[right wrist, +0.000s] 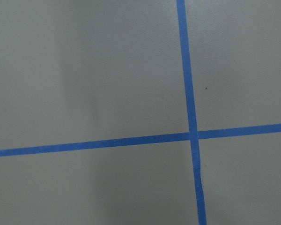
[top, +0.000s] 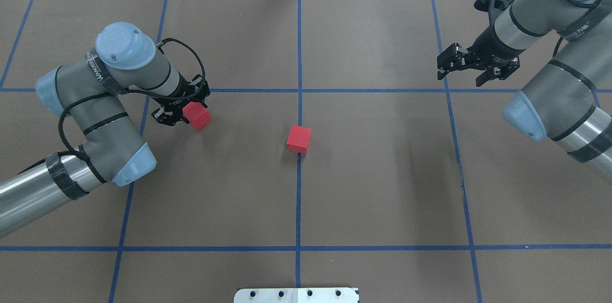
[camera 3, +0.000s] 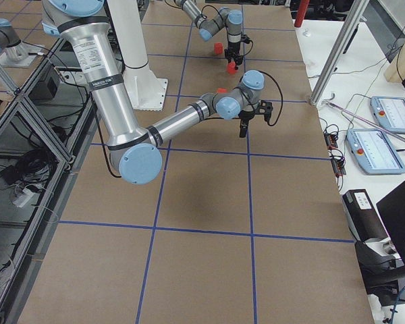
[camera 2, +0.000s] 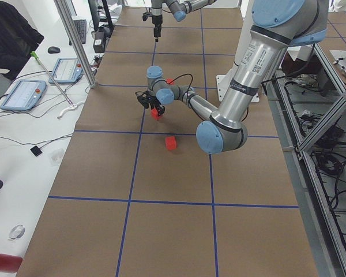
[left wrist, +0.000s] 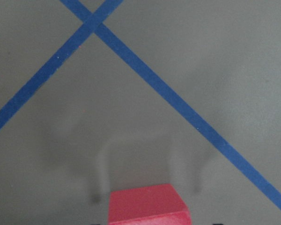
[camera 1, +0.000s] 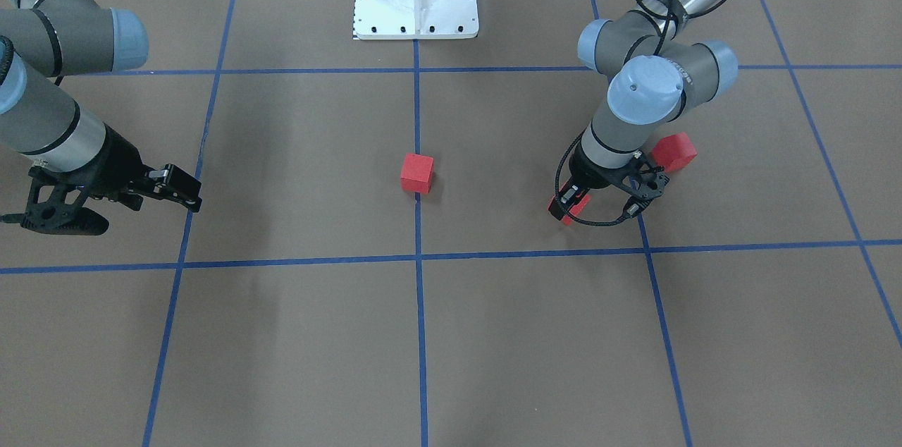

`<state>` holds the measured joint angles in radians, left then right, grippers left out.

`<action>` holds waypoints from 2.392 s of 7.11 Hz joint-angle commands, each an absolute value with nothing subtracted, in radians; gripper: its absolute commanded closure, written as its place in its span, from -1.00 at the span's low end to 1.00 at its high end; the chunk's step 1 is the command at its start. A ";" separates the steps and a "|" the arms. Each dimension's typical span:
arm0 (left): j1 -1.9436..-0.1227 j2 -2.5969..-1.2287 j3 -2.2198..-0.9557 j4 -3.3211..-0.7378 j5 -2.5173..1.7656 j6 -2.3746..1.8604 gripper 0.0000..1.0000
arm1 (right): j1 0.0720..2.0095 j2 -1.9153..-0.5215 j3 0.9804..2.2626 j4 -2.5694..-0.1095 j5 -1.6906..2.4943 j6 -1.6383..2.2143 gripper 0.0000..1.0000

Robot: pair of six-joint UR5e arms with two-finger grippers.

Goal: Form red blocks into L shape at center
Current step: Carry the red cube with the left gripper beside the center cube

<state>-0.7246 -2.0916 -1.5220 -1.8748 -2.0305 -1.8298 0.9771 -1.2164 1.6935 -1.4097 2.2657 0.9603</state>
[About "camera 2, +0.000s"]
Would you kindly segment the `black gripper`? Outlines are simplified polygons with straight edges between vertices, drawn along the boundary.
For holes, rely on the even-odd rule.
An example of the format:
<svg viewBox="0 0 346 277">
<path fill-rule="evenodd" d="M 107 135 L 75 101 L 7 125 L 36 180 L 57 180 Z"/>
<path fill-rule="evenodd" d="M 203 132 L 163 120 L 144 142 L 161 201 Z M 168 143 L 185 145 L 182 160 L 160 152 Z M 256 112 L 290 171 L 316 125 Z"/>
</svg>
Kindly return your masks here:
<svg viewBox="0 0 346 277">
<path fill-rule="evenodd" d="M 137 91 L 135 93 L 138 102 L 145 108 L 155 107 L 157 116 L 162 116 L 165 112 L 165 107 L 160 105 L 157 97 L 152 96 L 149 91 Z"/>
<path fill-rule="evenodd" d="M 161 28 L 163 23 L 163 15 L 154 15 L 152 12 L 145 12 L 142 14 L 142 20 L 146 21 L 148 18 L 152 19 L 154 25 L 153 36 L 155 37 L 155 43 L 158 43 L 158 38 L 161 37 Z"/>
</svg>

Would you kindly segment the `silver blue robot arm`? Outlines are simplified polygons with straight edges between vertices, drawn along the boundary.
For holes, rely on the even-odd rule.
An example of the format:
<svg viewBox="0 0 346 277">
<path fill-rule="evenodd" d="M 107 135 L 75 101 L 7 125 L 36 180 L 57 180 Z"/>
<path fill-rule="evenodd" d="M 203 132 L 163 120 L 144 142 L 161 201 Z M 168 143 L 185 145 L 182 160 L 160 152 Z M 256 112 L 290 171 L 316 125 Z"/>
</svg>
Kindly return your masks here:
<svg viewBox="0 0 346 277">
<path fill-rule="evenodd" d="M 161 29 L 163 24 L 163 4 L 167 5 L 170 13 L 173 15 L 177 22 L 181 22 L 186 18 L 186 15 L 196 10 L 202 9 L 205 6 L 212 5 L 216 0 L 196 0 L 196 1 L 183 1 L 180 3 L 176 0 L 168 1 L 151 1 L 151 7 L 147 8 L 146 12 L 142 14 L 142 20 L 146 21 L 148 18 L 152 19 L 153 36 L 155 42 L 159 41 L 161 37 Z"/>
<path fill-rule="evenodd" d="M 238 149 L 247 140 L 242 117 L 266 75 L 273 72 L 273 66 L 279 66 L 276 59 L 287 47 L 322 41 L 328 10 L 328 1 L 254 1 L 251 40 L 219 107 L 195 93 L 190 85 L 169 84 L 159 66 L 148 68 L 148 88 L 136 92 L 137 100 L 145 108 L 155 108 L 159 115 L 166 105 L 180 100 L 202 119 L 196 139 L 204 152 L 219 154 Z"/>
</svg>

